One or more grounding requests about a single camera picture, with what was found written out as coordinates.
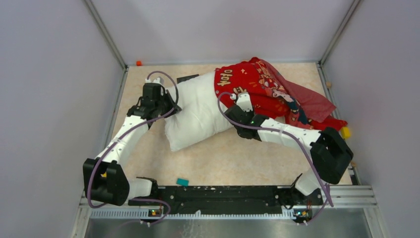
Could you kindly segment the white pillow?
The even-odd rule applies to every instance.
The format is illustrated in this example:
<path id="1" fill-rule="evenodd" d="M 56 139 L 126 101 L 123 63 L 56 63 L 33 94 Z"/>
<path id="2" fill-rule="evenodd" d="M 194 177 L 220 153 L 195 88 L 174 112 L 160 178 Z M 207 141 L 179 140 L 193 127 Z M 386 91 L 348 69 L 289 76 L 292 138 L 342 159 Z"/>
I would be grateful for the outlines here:
<path id="1" fill-rule="evenodd" d="M 177 84 L 181 111 L 165 119 L 171 151 L 185 149 L 233 127 L 218 108 L 214 76 L 212 71 Z"/>

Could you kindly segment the red patterned pillowcase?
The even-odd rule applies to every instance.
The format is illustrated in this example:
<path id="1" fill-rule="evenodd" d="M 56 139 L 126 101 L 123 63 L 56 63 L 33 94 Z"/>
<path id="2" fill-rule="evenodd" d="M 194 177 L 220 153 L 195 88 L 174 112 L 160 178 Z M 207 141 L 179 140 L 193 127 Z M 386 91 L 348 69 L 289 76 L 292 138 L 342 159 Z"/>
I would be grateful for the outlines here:
<path id="1" fill-rule="evenodd" d="M 323 95 L 286 80 L 273 65 L 258 57 L 217 68 L 214 90 L 217 96 L 222 92 L 248 93 L 256 114 L 283 117 L 292 126 L 339 131 L 348 124 L 331 115 L 336 107 Z"/>

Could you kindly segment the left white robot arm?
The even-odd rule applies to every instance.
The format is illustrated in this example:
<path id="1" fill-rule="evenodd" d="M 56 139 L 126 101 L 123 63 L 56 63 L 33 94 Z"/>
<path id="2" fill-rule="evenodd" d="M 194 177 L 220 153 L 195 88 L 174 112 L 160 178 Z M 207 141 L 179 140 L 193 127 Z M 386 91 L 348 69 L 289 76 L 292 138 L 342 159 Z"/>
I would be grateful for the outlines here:
<path id="1" fill-rule="evenodd" d="M 123 170 L 141 137 L 156 120 L 167 118 L 181 108 L 176 105 L 160 79 L 148 80 L 138 103 L 127 112 L 123 125 L 94 159 L 83 164 L 85 196 L 92 208 L 104 204 L 121 206 L 127 200 L 140 197 L 147 205 L 158 201 L 157 182 L 151 178 L 129 180 Z"/>

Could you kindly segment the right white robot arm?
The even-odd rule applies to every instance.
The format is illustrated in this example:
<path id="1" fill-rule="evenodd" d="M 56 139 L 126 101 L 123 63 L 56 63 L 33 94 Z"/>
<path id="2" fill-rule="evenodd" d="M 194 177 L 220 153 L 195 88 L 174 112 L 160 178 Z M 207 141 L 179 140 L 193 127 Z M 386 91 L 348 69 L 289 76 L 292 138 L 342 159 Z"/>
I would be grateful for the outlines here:
<path id="1" fill-rule="evenodd" d="M 237 105 L 223 115 L 242 138 L 280 144 L 304 154 L 310 168 L 292 184 L 290 197 L 296 204 L 304 204 L 316 189 L 325 190 L 327 184 L 338 184 L 354 156 L 339 132 L 331 127 L 303 129 L 253 111 L 246 112 Z"/>

